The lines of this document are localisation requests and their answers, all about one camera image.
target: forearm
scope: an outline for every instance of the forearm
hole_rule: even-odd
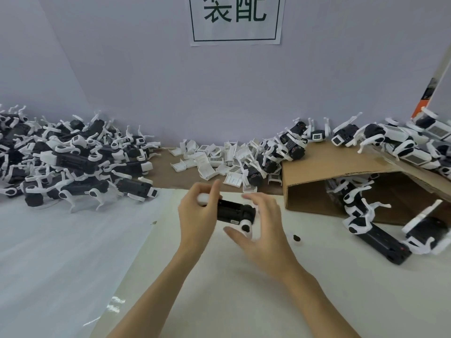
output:
[[[324,294],[318,281],[300,265],[283,284],[315,338],[360,338]]]
[[[194,254],[179,249],[108,338],[158,337],[186,277],[197,260]]]

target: person's right hand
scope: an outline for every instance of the person's right hand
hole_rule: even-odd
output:
[[[253,242],[231,227],[224,227],[224,231],[262,271],[282,281],[300,265],[283,231],[280,207],[273,197],[264,193],[248,193],[244,194],[243,198],[258,205],[261,219],[260,239]]]

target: open cardboard box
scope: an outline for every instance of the open cardboard box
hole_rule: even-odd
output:
[[[335,147],[331,142],[311,143],[298,161],[283,162],[283,194],[285,208],[346,218],[328,193],[324,180],[341,176],[380,173],[373,188],[364,191],[368,203],[380,201],[391,209],[377,208],[375,222],[405,225],[419,212],[445,200],[432,215],[446,223],[451,219],[451,181],[413,165],[396,161],[391,155],[366,146]]]

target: plastic sheet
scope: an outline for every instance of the plastic sheet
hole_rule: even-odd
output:
[[[0,337],[88,337],[172,190],[144,203],[84,196],[75,213],[0,197]]]

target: paper sign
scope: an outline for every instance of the paper sign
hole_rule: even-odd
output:
[[[280,44],[285,0],[186,0],[191,46]]]

